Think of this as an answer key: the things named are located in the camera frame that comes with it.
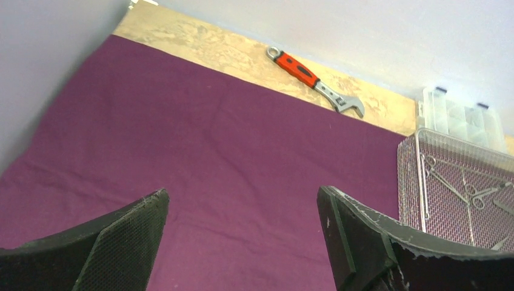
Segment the clear plastic compartment box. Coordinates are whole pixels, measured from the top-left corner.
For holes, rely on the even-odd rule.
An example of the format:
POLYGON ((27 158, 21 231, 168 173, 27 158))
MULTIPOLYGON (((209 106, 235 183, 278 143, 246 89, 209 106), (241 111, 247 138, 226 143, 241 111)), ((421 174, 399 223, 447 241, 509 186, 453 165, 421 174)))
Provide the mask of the clear plastic compartment box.
POLYGON ((507 153, 507 144, 498 113, 484 105, 455 99, 446 89, 426 87, 416 103, 416 127, 427 128, 507 153))

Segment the metal wire mesh tray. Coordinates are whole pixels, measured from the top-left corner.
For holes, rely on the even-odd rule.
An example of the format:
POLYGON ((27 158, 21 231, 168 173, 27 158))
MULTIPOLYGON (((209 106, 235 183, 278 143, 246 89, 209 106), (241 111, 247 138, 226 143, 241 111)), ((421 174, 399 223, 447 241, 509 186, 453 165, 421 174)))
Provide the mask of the metal wire mesh tray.
POLYGON ((429 129, 397 149, 399 220, 449 241, 513 251, 513 156, 429 129))

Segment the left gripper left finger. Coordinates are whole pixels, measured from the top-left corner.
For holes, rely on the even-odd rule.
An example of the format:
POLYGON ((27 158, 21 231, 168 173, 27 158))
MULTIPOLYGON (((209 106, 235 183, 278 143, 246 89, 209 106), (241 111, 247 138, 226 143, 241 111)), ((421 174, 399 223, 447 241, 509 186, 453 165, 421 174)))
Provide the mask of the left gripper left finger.
POLYGON ((1 249, 1 290, 146 290, 169 202, 159 189, 65 231, 1 249))

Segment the purple cloth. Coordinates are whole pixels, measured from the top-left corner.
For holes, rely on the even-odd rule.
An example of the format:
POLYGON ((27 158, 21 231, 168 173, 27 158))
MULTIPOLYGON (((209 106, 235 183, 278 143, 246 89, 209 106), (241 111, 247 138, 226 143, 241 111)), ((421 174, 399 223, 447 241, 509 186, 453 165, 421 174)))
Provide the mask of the purple cloth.
POLYGON ((401 141, 110 36, 2 174, 1 246, 166 189, 150 290, 333 290, 318 189, 335 186, 397 218, 401 141))

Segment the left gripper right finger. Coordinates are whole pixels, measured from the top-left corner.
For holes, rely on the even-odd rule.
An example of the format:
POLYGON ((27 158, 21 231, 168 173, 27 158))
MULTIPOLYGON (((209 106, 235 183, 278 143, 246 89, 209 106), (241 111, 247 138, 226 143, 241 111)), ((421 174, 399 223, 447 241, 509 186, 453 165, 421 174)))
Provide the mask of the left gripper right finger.
POLYGON ((338 290, 512 290, 513 254, 407 226, 333 186, 318 190, 338 290))

